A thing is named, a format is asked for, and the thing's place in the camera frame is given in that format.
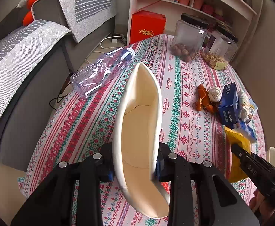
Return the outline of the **person right hand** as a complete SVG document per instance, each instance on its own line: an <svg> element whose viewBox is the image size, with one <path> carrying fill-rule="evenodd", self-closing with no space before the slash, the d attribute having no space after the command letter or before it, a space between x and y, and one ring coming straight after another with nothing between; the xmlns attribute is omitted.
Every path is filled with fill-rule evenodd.
<svg viewBox="0 0 275 226"><path fill-rule="evenodd" d="M264 225L266 221L273 215L275 209L265 200L265 197L256 189L253 193L254 197L250 199L249 208L256 212L259 210L261 214L261 225Z"/></svg>

